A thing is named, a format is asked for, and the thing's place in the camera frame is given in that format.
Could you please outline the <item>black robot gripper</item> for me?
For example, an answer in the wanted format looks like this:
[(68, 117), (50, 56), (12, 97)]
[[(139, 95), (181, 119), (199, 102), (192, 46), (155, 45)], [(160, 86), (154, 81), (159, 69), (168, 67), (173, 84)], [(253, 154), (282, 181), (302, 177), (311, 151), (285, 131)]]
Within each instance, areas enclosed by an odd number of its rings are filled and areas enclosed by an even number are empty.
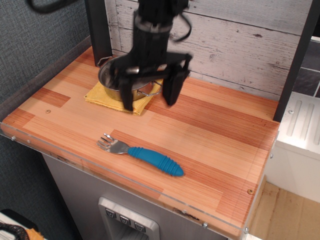
[(172, 25), (135, 24), (133, 46), (123, 59), (111, 64), (111, 79), (119, 86), (123, 107), (133, 111), (133, 87), (137, 79), (163, 80), (162, 95), (168, 106), (173, 106), (180, 95), (183, 83), (189, 75), (188, 53), (168, 52)]

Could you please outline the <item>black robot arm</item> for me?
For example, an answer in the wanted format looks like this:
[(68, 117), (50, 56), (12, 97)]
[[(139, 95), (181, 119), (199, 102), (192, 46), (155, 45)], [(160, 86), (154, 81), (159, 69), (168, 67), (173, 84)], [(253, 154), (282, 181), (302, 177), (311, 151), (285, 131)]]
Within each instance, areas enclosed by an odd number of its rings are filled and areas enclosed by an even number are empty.
[(124, 56), (113, 59), (110, 82), (120, 93), (123, 106), (133, 111), (132, 87), (141, 81), (163, 80), (162, 95), (169, 106), (176, 103), (190, 73), (192, 56), (168, 52), (173, 20), (188, 7), (186, 0), (140, 0), (133, 18), (133, 46)]

